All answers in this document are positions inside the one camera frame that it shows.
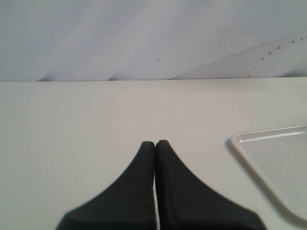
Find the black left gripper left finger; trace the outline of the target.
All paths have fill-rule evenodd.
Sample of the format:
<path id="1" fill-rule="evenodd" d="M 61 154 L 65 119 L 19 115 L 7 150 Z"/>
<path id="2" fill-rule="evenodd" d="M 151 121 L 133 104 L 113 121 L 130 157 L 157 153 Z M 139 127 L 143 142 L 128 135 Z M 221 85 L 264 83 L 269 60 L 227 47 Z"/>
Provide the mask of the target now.
<path id="1" fill-rule="evenodd" d="M 135 157 L 106 190 L 66 213 L 58 230 L 154 230 L 155 145 L 144 141 Z"/>

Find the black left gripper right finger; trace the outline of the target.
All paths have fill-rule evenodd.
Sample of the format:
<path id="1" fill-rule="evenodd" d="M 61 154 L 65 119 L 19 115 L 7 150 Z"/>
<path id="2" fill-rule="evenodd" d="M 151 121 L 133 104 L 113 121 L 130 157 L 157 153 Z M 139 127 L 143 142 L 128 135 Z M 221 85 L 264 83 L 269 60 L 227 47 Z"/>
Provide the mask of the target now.
<path id="1" fill-rule="evenodd" d="M 195 176 L 170 143 L 155 147 L 155 188 L 162 230 L 264 230 L 260 217 Z"/>

